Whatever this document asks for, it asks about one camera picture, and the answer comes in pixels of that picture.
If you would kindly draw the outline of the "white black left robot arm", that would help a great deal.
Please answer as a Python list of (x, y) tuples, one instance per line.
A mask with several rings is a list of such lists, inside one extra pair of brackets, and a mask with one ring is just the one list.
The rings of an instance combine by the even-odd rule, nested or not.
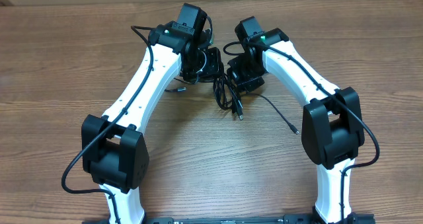
[(177, 20), (148, 27), (142, 63), (123, 93), (102, 116), (88, 115), (81, 126), (81, 151), (64, 170), (62, 188), (70, 194), (103, 193), (105, 223), (143, 223), (139, 185), (149, 165), (147, 123), (170, 82), (210, 83), (222, 72), (212, 46), (212, 20), (201, 8), (183, 4)]

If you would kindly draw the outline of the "black usb cable white plug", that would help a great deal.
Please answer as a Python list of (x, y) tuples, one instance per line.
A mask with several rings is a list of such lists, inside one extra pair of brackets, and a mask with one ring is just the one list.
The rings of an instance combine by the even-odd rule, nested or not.
[(222, 110), (230, 110), (243, 120), (243, 105), (241, 96), (237, 92), (235, 85), (230, 81), (225, 73), (218, 75), (213, 81), (213, 95), (217, 105)]

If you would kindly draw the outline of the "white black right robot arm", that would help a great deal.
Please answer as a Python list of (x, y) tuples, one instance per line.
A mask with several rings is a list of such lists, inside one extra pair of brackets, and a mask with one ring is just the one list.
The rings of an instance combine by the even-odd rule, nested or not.
[(319, 75), (296, 51), (279, 28), (265, 32), (259, 26), (235, 28), (244, 53), (231, 60), (230, 76), (238, 86), (264, 73), (276, 76), (303, 108), (301, 142), (317, 166), (317, 201), (312, 212), (286, 214), (283, 223), (375, 223), (372, 214), (357, 214), (349, 204), (350, 173), (364, 135), (357, 92), (339, 89)]

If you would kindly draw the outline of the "black usb cable silver plug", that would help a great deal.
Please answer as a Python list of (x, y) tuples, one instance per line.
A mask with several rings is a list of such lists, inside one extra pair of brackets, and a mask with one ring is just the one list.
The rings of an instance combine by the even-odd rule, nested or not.
[[(186, 87), (179, 87), (179, 88), (175, 88), (175, 89), (165, 89), (165, 92), (179, 93), (179, 92), (182, 92), (182, 91), (185, 91), (185, 90), (186, 90)], [(263, 98), (264, 100), (266, 100), (273, 107), (273, 109), (281, 116), (281, 118), (285, 121), (285, 123), (288, 125), (290, 130), (295, 135), (299, 135), (299, 130), (291, 122), (288, 121), (288, 119), (278, 110), (278, 108), (274, 105), (274, 103), (271, 102), (267, 97), (265, 97), (261, 94), (257, 94), (257, 93), (247, 93), (247, 94), (245, 94), (245, 96), (259, 96), (260, 98)]]

